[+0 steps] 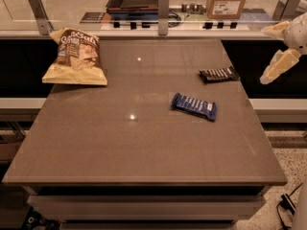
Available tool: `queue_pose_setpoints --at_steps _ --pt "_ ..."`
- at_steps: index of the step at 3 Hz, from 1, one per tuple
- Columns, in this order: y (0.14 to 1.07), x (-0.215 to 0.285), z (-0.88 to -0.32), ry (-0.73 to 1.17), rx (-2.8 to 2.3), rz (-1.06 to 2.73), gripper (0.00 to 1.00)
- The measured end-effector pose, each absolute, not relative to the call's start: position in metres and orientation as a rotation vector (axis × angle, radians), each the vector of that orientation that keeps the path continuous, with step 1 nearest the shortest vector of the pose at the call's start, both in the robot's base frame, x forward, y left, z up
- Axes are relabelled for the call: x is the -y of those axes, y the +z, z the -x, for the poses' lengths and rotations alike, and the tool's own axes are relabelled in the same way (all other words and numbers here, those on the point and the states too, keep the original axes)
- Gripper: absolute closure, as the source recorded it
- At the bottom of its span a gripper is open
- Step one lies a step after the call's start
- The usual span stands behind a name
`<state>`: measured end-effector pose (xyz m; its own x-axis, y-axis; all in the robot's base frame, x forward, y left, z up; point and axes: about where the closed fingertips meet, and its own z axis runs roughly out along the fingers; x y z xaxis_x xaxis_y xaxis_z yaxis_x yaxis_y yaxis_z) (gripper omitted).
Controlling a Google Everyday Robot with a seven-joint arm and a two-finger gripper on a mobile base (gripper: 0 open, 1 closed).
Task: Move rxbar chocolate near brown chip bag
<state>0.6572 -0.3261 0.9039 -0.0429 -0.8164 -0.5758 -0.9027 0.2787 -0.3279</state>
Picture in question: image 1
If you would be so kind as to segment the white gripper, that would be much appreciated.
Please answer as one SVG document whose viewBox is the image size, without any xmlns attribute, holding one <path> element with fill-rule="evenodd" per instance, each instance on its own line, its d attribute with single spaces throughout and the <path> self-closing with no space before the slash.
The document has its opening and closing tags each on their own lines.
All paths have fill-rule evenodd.
<svg viewBox="0 0 307 230">
<path fill-rule="evenodd" d="M 288 47 L 286 51 L 278 50 L 260 78 L 262 84 L 275 81 L 280 75 L 299 62 L 301 55 L 307 55 L 307 12 L 291 22 L 282 21 L 261 30 L 264 35 L 283 39 Z"/>
</svg>

